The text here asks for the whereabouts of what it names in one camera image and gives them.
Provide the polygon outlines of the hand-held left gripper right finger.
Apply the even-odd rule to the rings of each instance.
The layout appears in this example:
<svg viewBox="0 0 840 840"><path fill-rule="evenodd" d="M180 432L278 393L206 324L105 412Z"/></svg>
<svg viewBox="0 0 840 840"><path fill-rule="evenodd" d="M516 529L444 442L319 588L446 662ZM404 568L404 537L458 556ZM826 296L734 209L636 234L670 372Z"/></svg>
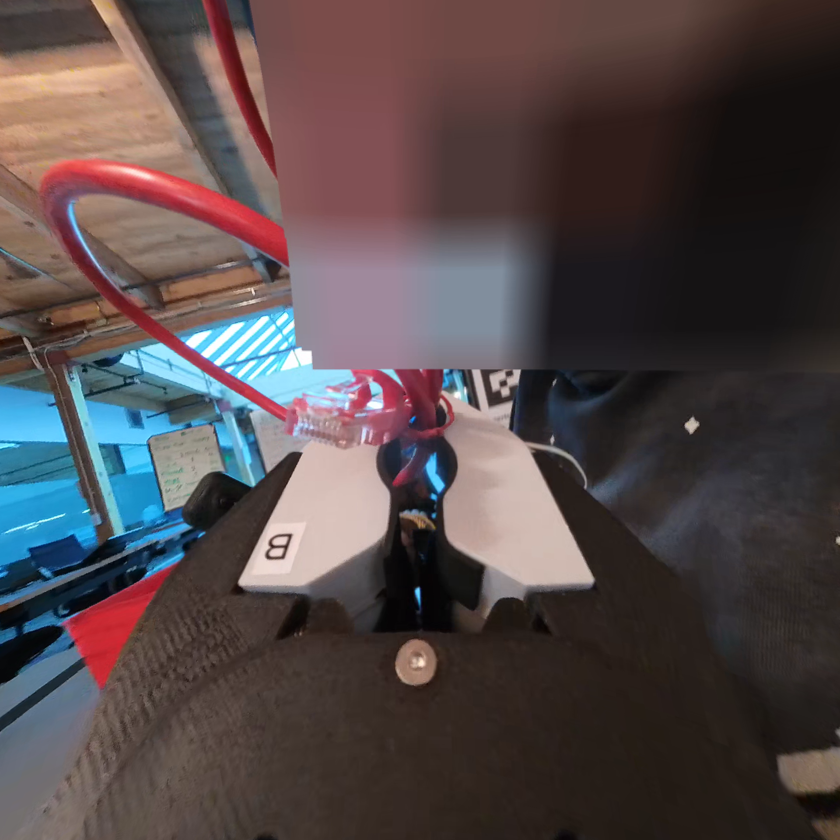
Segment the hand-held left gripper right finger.
<svg viewBox="0 0 840 840"><path fill-rule="evenodd" d="M531 449L460 400L437 441L437 568L454 602L526 600L595 582Z"/></svg>

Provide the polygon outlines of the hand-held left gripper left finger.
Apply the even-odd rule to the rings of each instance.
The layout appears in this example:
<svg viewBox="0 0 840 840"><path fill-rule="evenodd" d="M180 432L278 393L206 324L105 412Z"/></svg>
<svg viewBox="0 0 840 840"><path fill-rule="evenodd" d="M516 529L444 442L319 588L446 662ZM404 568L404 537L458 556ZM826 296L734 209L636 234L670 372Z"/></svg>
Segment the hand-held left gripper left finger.
<svg viewBox="0 0 840 840"><path fill-rule="evenodd" d="M239 577L247 592L376 599L385 588L391 493L379 449L309 443Z"/></svg>

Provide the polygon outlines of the handwritten whiteboard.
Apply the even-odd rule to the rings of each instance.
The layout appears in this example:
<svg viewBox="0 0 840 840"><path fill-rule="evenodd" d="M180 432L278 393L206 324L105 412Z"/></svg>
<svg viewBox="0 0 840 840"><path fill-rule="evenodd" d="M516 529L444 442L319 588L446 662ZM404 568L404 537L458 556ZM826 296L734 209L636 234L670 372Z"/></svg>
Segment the handwritten whiteboard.
<svg viewBox="0 0 840 840"><path fill-rule="evenodd" d="M226 471L211 424L151 436L147 447L165 513L181 509L205 476Z"/></svg>
<svg viewBox="0 0 840 840"><path fill-rule="evenodd" d="M306 438L287 434L285 424L263 409L252 411L249 419L254 429L257 449L267 474L289 454L302 451L309 443Z"/></svg>

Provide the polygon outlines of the framed marker sign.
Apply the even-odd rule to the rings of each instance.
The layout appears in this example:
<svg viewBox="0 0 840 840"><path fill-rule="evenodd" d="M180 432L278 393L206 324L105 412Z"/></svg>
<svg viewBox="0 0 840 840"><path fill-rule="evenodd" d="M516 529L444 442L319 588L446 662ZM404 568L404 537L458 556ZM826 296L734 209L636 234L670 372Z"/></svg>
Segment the framed marker sign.
<svg viewBox="0 0 840 840"><path fill-rule="evenodd" d="M519 369L470 370L469 386L478 409L494 423L509 428L516 402Z"/></svg>

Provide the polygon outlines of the person's dark printed hoodie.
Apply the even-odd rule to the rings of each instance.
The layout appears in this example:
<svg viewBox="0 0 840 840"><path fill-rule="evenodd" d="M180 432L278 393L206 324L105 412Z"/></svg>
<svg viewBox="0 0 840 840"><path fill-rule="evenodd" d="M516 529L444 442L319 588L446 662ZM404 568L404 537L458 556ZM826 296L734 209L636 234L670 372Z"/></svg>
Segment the person's dark printed hoodie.
<svg viewBox="0 0 840 840"><path fill-rule="evenodd" d="M839 375L523 371L511 429L686 583L772 762L838 838Z"/></svg>

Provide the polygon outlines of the red plastic bin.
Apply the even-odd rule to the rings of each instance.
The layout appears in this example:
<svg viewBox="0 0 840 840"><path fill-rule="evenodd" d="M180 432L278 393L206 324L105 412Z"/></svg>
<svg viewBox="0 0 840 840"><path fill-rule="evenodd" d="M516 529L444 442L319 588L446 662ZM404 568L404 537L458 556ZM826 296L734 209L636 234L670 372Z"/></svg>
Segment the red plastic bin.
<svg viewBox="0 0 840 840"><path fill-rule="evenodd" d="M148 605L174 569L175 564L172 564L147 574L61 624L100 690L106 685Z"/></svg>

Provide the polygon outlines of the wooden table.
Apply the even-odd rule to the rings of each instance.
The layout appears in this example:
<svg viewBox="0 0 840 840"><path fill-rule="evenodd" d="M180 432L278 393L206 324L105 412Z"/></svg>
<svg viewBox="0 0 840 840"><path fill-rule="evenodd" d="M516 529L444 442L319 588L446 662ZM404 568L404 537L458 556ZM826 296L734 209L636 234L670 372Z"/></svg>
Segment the wooden table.
<svg viewBox="0 0 840 840"><path fill-rule="evenodd" d="M96 563L90 563L77 570L60 574L48 581L33 583L11 595L3 596L1 613L14 611L30 602L66 592L83 582L98 579L103 574L109 574L112 571L119 574L122 568L132 568L134 566L133 557L135 554L143 553L146 550L156 550L157 547L170 543L181 545L184 541L189 542L201 535L201 531L184 522L168 529L154 531L139 541L128 543L127 547L121 551L111 552Z"/></svg>

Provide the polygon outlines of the wooden post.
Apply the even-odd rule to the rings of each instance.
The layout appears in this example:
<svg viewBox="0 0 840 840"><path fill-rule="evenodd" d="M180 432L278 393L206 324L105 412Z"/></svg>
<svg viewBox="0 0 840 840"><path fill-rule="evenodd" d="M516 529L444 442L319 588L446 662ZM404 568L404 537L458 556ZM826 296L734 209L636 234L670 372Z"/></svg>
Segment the wooden post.
<svg viewBox="0 0 840 840"><path fill-rule="evenodd" d="M98 544L124 533L107 467L90 418L77 367L63 353L46 353L45 376L55 397L80 491L88 504Z"/></svg>

